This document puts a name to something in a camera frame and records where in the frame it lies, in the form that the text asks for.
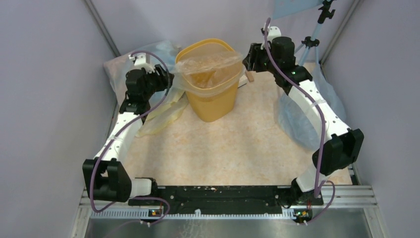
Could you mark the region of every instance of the white wall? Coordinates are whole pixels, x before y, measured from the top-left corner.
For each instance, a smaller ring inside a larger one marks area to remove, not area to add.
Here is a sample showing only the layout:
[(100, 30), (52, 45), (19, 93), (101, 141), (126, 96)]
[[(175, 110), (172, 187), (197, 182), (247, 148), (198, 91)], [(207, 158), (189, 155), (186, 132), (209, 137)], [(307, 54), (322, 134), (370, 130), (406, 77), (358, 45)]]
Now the white wall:
[(418, 237), (420, 1), (364, 1), (325, 65), (348, 122), (365, 134), (357, 161), (391, 237)]
[(115, 103), (111, 51), (81, 0), (2, 0), (0, 35), (0, 237), (68, 237)]
[[(352, 2), (333, 2), (331, 9), (337, 9), (336, 13), (332, 20), (325, 21), (319, 35), (321, 56)], [(251, 43), (263, 41), (260, 28), (274, 9), (273, 0), (93, 0), (93, 3), (122, 54), (161, 40), (186, 47), (206, 38), (220, 38), (247, 54)], [(272, 25), (278, 26), (298, 46), (312, 34), (320, 13), (312, 8), (275, 20)], [(308, 60), (315, 60), (313, 54)]]

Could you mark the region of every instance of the black clamp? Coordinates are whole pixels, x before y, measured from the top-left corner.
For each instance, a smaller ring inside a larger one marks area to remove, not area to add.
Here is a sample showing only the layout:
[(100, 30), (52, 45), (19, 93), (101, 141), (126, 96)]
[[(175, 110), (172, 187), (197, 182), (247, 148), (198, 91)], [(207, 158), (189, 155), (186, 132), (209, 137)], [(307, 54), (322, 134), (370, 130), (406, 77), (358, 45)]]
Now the black clamp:
[(334, 0), (330, 0), (330, 1), (324, 0), (322, 2), (323, 6), (318, 9), (318, 10), (322, 10), (321, 15), (318, 18), (318, 23), (319, 24), (323, 24), (325, 19), (327, 19), (327, 18), (331, 19), (334, 16), (335, 9), (332, 10), (332, 11), (329, 11), (329, 8), (331, 7), (332, 1), (334, 1)]
[(316, 47), (319, 45), (319, 40), (315, 39), (315, 40), (311, 40), (310, 36), (305, 37), (305, 40), (302, 41), (302, 44), (304, 44), (305, 46), (311, 48), (311, 47)]

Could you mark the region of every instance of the wooden block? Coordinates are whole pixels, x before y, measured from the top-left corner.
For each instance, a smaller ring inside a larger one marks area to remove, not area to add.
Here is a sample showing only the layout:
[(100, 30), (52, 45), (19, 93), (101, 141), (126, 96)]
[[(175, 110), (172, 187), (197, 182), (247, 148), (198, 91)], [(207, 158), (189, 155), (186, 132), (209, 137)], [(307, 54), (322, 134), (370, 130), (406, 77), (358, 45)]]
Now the wooden block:
[(247, 76), (247, 78), (250, 82), (254, 81), (254, 76), (252, 75), (252, 72), (245, 71), (245, 75)]

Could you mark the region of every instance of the beige table surface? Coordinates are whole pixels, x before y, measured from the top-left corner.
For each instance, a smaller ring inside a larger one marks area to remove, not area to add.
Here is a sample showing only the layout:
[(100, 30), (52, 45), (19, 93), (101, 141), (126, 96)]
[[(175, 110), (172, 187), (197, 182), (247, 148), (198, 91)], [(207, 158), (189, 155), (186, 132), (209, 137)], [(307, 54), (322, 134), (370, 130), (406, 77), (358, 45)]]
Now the beige table surface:
[[(159, 185), (288, 185), (310, 164), (312, 153), (277, 124), (283, 91), (268, 72), (238, 88), (234, 109), (203, 122), (190, 105), (156, 135), (135, 137), (124, 167), (130, 177), (152, 177)], [(351, 184), (348, 169), (335, 184)]]

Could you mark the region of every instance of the yellow bucket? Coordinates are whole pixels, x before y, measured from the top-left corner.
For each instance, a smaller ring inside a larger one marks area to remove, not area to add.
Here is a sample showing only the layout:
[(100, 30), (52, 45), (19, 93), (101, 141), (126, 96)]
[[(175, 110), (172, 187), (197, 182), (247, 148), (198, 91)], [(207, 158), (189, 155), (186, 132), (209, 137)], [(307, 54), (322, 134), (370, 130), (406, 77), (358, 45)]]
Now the yellow bucket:
[[(199, 57), (226, 51), (234, 50), (222, 40), (206, 39), (183, 49), (176, 56), (175, 62), (177, 63), (191, 57)], [(242, 68), (241, 62), (228, 66), (228, 70), (232, 70), (232, 72), (234, 72), (233, 75), (235, 76), (213, 88), (203, 89), (190, 84), (191, 87), (194, 88), (194, 91), (202, 92), (203, 94), (215, 94), (211, 97), (200, 97), (193, 92), (186, 91), (191, 107), (201, 120), (206, 122), (215, 121), (233, 109)], [(236, 80), (237, 82), (225, 89), (224, 85), (232, 83), (233, 80)]]

